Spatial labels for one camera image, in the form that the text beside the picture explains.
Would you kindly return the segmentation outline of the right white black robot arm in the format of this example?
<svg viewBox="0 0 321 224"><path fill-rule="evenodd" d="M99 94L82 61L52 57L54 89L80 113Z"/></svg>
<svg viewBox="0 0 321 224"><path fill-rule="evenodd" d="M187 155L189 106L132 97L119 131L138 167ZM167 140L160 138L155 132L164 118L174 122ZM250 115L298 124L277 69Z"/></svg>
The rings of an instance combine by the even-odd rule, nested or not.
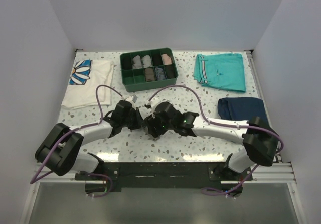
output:
<svg viewBox="0 0 321 224"><path fill-rule="evenodd" d="M266 122L258 117L250 121L233 122L220 119L212 121L218 124L208 123L198 113L193 112L174 114L172 118L168 118L165 114L155 114L144 119L147 132L155 139L172 130L181 136L214 137L243 145L242 150L229 155L224 167L221 168L229 180L235 180L241 172L254 164L272 166L278 145L275 132L271 128L268 128L271 133L255 128L255 124L268 127Z"/></svg>

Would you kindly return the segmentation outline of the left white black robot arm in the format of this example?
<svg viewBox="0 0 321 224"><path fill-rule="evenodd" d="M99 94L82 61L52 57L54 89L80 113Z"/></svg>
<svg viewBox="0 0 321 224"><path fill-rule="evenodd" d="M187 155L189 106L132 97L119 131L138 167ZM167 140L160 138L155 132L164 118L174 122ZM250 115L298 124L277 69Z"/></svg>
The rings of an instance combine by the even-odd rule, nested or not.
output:
<svg viewBox="0 0 321 224"><path fill-rule="evenodd" d="M86 172L93 180L100 179L104 168L102 162L91 153L80 153L83 145L100 139L108 139L119 134L123 128L140 129L143 119L135 106L135 96L121 100L100 123L91 123L82 127L70 127L64 123L56 124L35 153L35 159L58 176L69 171Z"/></svg>

